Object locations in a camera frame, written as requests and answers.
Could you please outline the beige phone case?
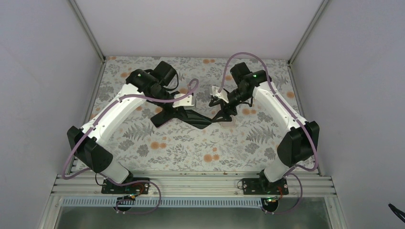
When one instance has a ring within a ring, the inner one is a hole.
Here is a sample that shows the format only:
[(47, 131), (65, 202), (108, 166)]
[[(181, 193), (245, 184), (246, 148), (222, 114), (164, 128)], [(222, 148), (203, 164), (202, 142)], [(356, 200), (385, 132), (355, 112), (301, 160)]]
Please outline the beige phone case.
[(233, 115), (230, 115), (230, 121), (219, 122), (222, 128), (233, 128), (236, 126), (236, 122)]

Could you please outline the black smartphone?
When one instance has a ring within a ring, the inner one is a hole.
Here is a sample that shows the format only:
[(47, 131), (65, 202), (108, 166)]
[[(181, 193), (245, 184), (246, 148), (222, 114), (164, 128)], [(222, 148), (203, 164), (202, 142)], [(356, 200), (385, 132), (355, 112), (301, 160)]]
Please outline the black smartphone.
[(156, 128), (160, 128), (162, 125), (174, 118), (174, 114), (166, 111), (161, 111), (158, 114), (150, 118), (151, 122)]
[(194, 110), (185, 110), (185, 117), (182, 121), (198, 129), (204, 129), (212, 124), (212, 119), (208, 118)]

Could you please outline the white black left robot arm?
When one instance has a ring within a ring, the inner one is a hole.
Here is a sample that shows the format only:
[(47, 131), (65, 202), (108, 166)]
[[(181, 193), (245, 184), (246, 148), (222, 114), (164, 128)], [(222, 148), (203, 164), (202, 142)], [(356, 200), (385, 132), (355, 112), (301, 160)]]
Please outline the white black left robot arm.
[(107, 178), (120, 193), (127, 193), (133, 187), (132, 173), (121, 165), (114, 156), (104, 148), (115, 130), (127, 117), (145, 102), (155, 104), (162, 110), (150, 120), (155, 127), (160, 127), (171, 119), (181, 120), (198, 129), (208, 127), (210, 118), (190, 110), (195, 105), (193, 92), (199, 81), (192, 79), (186, 94), (181, 94), (167, 86), (178, 73), (167, 62), (161, 61), (154, 69), (136, 69), (125, 79), (118, 94), (94, 118), (80, 128), (72, 126), (67, 131), (71, 153), (64, 164), (67, 170), (73, 157), (77, 157), (87, 167)]

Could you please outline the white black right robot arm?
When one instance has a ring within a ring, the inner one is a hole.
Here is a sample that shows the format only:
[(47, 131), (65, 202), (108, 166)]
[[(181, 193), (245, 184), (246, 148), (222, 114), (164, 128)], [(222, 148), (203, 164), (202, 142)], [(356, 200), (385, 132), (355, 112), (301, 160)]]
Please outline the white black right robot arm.
[(220, 106), (212, 122), (230, 122), (237, 114), (236, 108), (247, 100), (256, 100), (269, 112), (284, 136), (275, 160), (254, 179), (253, 187), (256, 191), (271, 194), (280, 185), (280, 180), (299, 166), (299, 162), (315, 155), (320, 127), (293, 110), (276, 90), (267, 69), (252, 72), (242, 62), (232, 67), (230, 73), (236, 89), (227, 92), (222, 86), (211, 88), (209, 106)]

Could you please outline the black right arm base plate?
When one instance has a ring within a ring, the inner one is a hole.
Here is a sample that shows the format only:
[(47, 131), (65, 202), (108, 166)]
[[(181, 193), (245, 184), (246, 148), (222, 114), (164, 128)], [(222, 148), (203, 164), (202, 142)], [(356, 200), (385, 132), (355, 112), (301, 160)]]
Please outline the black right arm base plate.
[(236, 187), (244, 195), (287, 195), (289, 194), (287, 180), (282, 178), (276, 182), (269, 182), (261, 178), (243, 178)]

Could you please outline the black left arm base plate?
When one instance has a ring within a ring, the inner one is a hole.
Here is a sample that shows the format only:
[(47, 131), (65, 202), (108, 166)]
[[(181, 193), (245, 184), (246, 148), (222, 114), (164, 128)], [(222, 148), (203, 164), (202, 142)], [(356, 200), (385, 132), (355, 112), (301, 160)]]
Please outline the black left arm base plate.
[(102, 185), (102, 194), (119, 194), (119, 195), (140, 195), (148, 194), (150, 181), (147, 177), (133, 177), (129, 182), (136, 181), (136, 184), (130, 184), (125, 186), (118, 186), (112, 182), (105, 180)]

